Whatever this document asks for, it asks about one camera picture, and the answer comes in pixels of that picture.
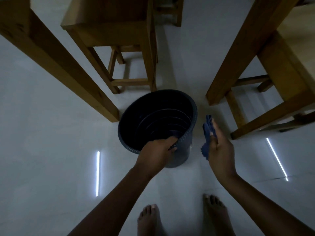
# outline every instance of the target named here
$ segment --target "plastic bucket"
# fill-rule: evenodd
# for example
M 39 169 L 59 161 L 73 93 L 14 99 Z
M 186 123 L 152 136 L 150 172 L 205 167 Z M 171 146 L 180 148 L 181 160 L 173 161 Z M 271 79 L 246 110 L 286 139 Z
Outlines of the plastic bucket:
M 159 90 L 133 102 L 118 125 L 120 142 L 129 151 L 139 154 L 148 141 L 176 136 L 177 147 L 168 168 L 183 164 L 189 157 L 192 130 L 197 120 L 193 99 L 178 90 Z

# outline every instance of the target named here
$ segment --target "white tile floor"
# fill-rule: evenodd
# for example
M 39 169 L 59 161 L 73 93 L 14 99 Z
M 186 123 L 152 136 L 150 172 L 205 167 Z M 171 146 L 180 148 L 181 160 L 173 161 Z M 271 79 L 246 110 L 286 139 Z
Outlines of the white tile floor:
M 149 92 L 128 87 L 113 95 L 69 35 L 60 27 L 70 0 L 32 0 L 32 8 L 80 65 L 123 112 Z M 229 134 L 236 129 L 226 101 L 209 107 L 205 93 L 241 27 L 253 0 L 185 0 L 182 27 L 157 25 L 158 89 L 174 88 L 196 102 L 199 117 L 191 156 L 164 169 L 147 186 L 120 235 L 136 235 L 144 205 L 157 203 L 169 235 L 199 235 L 202 193 L 217 194 L 229 208 L 238 235 L 262 234 L 215 179 L 200 153 L 202 123 L 212 114 Z M 136 155 L 120 144 L 110 123 L 0 36 L 0 235 L 66 235 L 125 176 Z M 97 48 L 109 62 L 110 49 Z M 124 54 L 114 78 L 146 76 L 139 54 Z M 243 77 L 265 74 L 254 59 Z M 235 88 L 252 120 L 281 103 L 274 88 Z M 315 228 L 315 124 L 286 133 L 254 134 L 233 141 L 239 174 L 272 200 Z M 270 138 L 289 182 L 266 142 Z M 100 194 L 95 196 L 96 153 L 100 151 Z

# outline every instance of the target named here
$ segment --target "bare foot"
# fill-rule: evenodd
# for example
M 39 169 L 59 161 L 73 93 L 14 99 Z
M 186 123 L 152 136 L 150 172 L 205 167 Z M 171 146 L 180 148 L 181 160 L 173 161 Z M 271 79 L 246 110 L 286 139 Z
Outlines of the bare foot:
M 203 202 L 215 228 L 216 235 L 235 235 L 227 208 L 220 199 L 215 195 L 204 194 Z
M 157 229 L 157 205 L 147 205 L 138 218 L 138 236 L 154 236 Z

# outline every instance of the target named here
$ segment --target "blue rag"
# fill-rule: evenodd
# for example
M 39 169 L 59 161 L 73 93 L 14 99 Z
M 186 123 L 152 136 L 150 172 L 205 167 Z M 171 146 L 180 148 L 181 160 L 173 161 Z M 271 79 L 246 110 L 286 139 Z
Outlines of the blue rag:
M 212 120 L 212 116 L 206 115 L 206 122 L 202 125 L 203 134 L 204 134 L 204 137 L 206 138 L 206 143 L 203 144 L 201 148 L 201 153 L 207 160 L 209 157 L 210 135 L 214 135 L 217 138 L 216 133 L 215 133 L 215 128 L 211 120 Z

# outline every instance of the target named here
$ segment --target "forearm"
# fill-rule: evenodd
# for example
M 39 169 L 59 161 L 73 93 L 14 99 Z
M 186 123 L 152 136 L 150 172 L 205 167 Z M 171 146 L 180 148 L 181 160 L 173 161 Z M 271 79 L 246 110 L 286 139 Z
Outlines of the forearm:
M 223 183 L 265 235 L 315 235 L 314 231 L 237 176 Z
M 150 179 L 141 167 L 133 167 L 69 235 L 118 235 Z

